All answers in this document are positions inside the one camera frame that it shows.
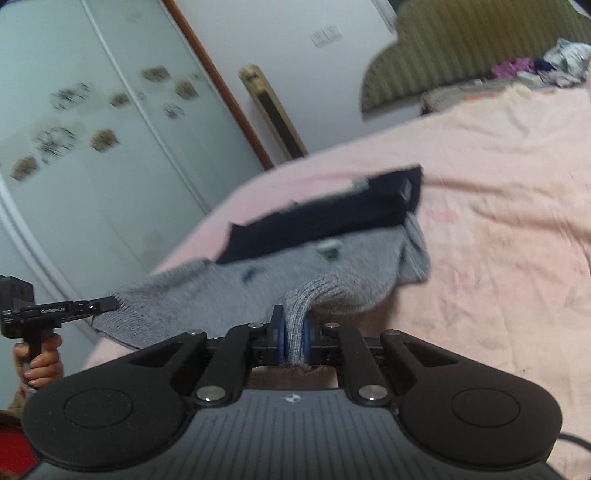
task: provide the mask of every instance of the hand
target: hand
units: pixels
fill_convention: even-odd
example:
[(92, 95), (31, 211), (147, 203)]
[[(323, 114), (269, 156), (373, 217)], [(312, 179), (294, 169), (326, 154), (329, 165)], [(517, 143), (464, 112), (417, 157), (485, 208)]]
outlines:
[(22, 364), (27, 359), (29, 347), (23, 343), (17, 343), (12, 349), (12, 358), (18, 378), (25, 385), (33, 388), (46, 387), (64, 375), (64, 367), (60, 362), (61, 337), (54, 333), (43, 342), (43, 353), (36, 356), (31, 362), (31, 369), (23, 374)]

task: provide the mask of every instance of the metal screw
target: metal screw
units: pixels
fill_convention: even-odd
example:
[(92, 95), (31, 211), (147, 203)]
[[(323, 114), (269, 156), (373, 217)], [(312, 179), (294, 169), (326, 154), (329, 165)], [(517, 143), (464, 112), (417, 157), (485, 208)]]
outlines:
[(217, 385), (208, 385), (197, 390), (197, 398), (204, 401), (221, 400), (226, 395), (226, 391)]
[(365, 385), (359, 389), (359, 396), (365, 400), (381, 400), (386, 395), (388, 390), (381, 385)]

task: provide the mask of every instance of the finger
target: finger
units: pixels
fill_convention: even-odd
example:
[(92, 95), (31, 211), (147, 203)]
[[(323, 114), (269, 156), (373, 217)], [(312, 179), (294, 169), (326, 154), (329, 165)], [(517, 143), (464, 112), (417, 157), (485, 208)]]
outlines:
[(45, 340), (45, 342), (43, 342), (43, 349), (44, 350), (55, 350), (55, 349), (61, 347), (62, 343), (63, 343), (63, 341), (61, 339), (61, 336), (59, 336), (57, 333), (54, 333), (47, 340)]
[(49, 350), (43, 352), (41, 355), (36, 356), (31, 361), (31, 368), (49, 367), (51, 364), (58, 363), (60, 361), (60, 352), (57, 350)]
[(22, 361), (27, 358), (29, 354), (29, 347), (24, 343), (16, 343), (12, 348), (12, 357), (16, 364), (22, 365)]
[(33, 387), (33, 388), (43, 388), (48, 386), (49, 384), (59, 380), (61, 377), (60, 376), (55, 376), (55, 377), (44, 377), (44, 378), (39, 378), (37, 380), (31, 380), (29, 382), (29, 386)]
[(49, 367), (33, 368), (24, 373), (24, 377), (27, 380), (38, 380), (44, 377), (56, 377), (62, 376), (64, 368), (61, 362), (50, 365)]

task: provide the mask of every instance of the purple clothing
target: purple clothing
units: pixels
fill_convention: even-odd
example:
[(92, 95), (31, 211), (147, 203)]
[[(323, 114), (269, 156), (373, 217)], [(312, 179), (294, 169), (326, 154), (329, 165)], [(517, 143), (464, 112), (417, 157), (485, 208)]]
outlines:
[(491, 68), (496, 79), (510, 79), (517, 76), (517, 72), (535, 73), (533, 59), (515, 59), (504, 61)]

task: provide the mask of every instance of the white wall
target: white wall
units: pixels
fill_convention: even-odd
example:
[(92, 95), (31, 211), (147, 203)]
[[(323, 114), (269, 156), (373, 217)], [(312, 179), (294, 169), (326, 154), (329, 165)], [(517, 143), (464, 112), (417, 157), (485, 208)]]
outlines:
[[(364, 121), (359, 109), (371, 59), (396, 40), (371, 0), (177, 0), (261, 141), (281, 160), (271, 133), (238, 78), (257, 64), (311, 153), (399, 124), (418, 105)], [(343, 38), (322, 49), (310, 34), (337, 25)]]

